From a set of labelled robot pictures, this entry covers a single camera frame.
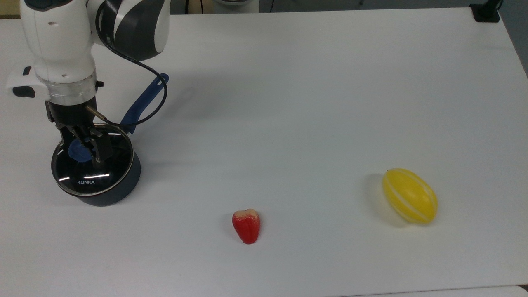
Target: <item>table surface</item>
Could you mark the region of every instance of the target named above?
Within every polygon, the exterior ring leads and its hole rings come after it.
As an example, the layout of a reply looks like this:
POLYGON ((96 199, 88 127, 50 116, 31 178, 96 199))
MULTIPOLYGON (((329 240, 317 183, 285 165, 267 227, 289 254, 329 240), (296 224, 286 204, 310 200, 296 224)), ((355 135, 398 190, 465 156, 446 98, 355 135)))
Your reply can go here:
MULTIPOLYGON (((0 81, 31 59, 0 21, 0 81)), ((95 45, 120 120, 152 75, 95 45)), ((2 93, 0 295, 344 296, 528 282, 528 80, 502 22, 468 8, 171 16, 166 106, 132 136, 136 189, 63 193, 44 103, 2 93), (428 226, 380 190, 407 168, 428 226), (231 215, 255 208, 244 245, 231 215)))

